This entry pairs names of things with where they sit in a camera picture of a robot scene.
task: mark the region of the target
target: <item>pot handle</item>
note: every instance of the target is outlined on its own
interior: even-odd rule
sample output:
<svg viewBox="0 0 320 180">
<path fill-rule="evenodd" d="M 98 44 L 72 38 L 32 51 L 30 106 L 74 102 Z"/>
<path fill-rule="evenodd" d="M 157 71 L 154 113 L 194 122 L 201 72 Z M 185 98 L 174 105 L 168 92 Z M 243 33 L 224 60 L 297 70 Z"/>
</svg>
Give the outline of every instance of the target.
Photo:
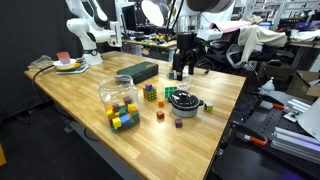
<svg viewBox="0 0 320 180">
<path fill-rule="evenodd" d="M 168 97 L 168 102 L 172 103 L 171 96 Z"/>
<path fill-rule="evenodd" d="M 202 106 L 202 105 L 203 105 L 203 101 L 202 101 L 202 100 L 200 100 L 199 106 Z"/>
</svg>

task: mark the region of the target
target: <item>gray floor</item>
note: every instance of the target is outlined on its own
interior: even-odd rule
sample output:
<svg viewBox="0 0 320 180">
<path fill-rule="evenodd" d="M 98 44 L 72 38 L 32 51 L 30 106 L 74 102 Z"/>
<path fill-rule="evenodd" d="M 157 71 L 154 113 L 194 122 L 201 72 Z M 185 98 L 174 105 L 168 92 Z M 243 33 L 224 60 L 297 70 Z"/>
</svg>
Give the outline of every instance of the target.
<svg viewBox="0 0 320 180">
<path fill-rule="evenodd" d="M 76 132 L 66 133 L 59 115 L 48 106 L 0 124 L 7 164 L 1 180 L 122 179 Z"/>
</svg>

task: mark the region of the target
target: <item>clear plastic jar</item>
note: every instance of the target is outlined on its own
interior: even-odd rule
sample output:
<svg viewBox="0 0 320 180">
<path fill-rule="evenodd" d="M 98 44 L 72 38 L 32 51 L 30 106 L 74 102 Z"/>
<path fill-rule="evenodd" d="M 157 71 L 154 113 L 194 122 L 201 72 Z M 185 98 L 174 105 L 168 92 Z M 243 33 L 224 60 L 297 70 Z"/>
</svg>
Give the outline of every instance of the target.
<svg viewBox="0 0 320 180">
<path fill-rule="evenodd" d="M 138 91 L 130 76 L 116 75 L 101 81 L 99 94 L 113 132 L 140 122 Z"/>
</svg>

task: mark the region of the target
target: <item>red object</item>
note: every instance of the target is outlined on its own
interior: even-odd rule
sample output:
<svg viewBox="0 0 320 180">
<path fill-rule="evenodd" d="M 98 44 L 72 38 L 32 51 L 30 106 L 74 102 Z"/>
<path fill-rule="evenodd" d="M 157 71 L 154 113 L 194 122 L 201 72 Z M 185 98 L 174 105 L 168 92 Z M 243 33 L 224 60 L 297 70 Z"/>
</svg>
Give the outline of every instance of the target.
<svg viewBox="0 0 320 180">
<path fill-rule="evenodd" d="M 254 142 L 256 144 L 259 144 L 261 146 L 265 146 L 267 144 L 267 142 L 268 142 L 267 138 L 264 138 L 264 141 L 261 141 L 260 139 L 257 139 L 257 138 L 252 137 L 252 136 L 250 136 L 250 141 L 252 141 L 252 142 Z"/>
<path fill-rule="evenodd" d="M 58 56 L 61 64 L 69 64 L 70 63 L 70 55 L 68 52 L 58 52 L 57 56 Z"/>
<path fill-rule="evenodd" d="M 163 113 L 163 111 L 157 111 L 157 117 L 158 117 L 158 119 L 163 119 L 164 118 L 164 113 Z"/>
<path fill-rule="evenodd" d="M 279 105 L 279 104 L 272 104 L 272 105 L 273 105 L 273 107 L 281 109 L 281 110 L 283 110 L 285 108 L 285 106 L 282 106 L 282 105 Z"/>
</svg>

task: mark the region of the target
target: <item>black pot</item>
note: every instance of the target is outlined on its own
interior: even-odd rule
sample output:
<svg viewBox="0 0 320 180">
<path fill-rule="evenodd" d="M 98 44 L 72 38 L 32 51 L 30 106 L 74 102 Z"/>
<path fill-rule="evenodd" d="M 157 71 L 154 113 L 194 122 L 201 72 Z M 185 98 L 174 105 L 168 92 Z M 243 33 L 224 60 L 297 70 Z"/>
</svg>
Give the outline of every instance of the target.
<svg viewBox="0 0 320 180">
<path fill-rule="evenodd" d="M 203 101 L 186 91 L 177 90 L 173 92 L 168 102 L 172 104 L 172 112 L 179 117 L 192 117 L 198 112 L 198 107 L 203 105 Z"/>
</svg>

